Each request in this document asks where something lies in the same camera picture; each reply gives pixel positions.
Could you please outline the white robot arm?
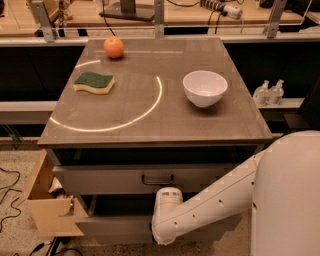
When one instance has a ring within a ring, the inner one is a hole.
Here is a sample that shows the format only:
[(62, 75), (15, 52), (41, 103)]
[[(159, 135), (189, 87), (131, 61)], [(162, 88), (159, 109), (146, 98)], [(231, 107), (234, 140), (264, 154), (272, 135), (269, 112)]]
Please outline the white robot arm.
[(188, 201), (157, 192), (152, 234), (167, 245), (238, 214), (251, 215), (250, 256), (320, 256), (320, 132), (286, 135)]

